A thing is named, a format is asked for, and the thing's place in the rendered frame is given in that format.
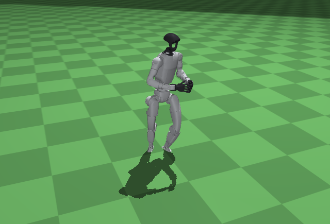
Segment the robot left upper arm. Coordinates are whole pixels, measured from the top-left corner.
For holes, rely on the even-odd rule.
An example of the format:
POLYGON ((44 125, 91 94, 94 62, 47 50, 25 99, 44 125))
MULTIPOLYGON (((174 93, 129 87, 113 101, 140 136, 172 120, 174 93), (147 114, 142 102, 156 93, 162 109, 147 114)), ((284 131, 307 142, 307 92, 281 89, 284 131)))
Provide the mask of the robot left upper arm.
POLYGON ((176 72, 176 75, 177 77, 180 77, 182 74, 184 74, 184 71, 182 70, 182 67, 183 67, 183 63, 182 63, 182 58, 183 58, 183 55, 179 52, 176 52, 179 56, 178 58, 178 65, 177 65, 177 72, 176 72))

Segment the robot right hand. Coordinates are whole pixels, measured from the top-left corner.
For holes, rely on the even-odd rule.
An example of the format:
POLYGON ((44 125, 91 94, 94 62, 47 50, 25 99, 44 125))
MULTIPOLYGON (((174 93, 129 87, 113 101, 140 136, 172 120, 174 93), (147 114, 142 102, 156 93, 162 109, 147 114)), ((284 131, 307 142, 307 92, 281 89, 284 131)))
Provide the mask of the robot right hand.
POLYGON ((189 83, 187 84, 182 84, 186 82, 186 80, 184 80, 183 82, 179 83, 178 85, 177 84, 170 84, 170 85, 175 85, 175 90, 171 90, 171 91, 180 91, 180 92, 188 92, 188 91, 184 91, 184 90, 188 90, 188 89, 185 89, 186 87, 190 87, 190 86, 185 86, 185 85, 188 85, 189 83))

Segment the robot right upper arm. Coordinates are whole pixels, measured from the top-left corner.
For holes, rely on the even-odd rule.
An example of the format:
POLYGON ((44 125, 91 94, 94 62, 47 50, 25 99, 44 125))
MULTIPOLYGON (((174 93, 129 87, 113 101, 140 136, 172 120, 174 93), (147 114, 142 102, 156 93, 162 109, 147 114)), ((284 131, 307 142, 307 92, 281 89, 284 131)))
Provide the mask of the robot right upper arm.
POLYGON ((163 65, 163 57, 158 56, 158 57, 153 59, 152 67, 151 67, 151 70, 150 70, 149 75, 148 75, 147 80, 146 80, 147 84, 148 84, 149 79, 154 79, 154 76, 157 75, 157 72, 158 72, 159 68, 162 65, 163 65))

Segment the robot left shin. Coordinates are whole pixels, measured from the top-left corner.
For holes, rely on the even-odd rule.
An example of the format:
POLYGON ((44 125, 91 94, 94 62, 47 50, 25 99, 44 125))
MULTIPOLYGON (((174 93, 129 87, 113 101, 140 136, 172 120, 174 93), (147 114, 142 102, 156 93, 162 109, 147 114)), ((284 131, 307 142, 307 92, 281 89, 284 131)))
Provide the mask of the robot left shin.
POLYGON ((172 134, 170 131, 167 134, 167 138, 166 138, 166 143, 164 145, 164 149, 169 148, 174 142, 175 140, 178 138, 180 132, 177 134, 172 134))

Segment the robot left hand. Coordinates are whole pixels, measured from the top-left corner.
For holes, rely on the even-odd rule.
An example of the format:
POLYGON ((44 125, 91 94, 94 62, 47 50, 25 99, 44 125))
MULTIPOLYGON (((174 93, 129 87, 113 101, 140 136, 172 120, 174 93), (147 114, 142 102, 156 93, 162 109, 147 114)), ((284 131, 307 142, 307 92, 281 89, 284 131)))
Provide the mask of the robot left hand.
POLYGON ((188 88, 188 92, 186 92, 186 93, 190 93, 191 92, 191 90, 192 90, 192 87, 193 87, 193 82, 192 82, 192 80, 188 80, 188 85, 187 86, 190 86, 190 87, 187 87, 188 88))

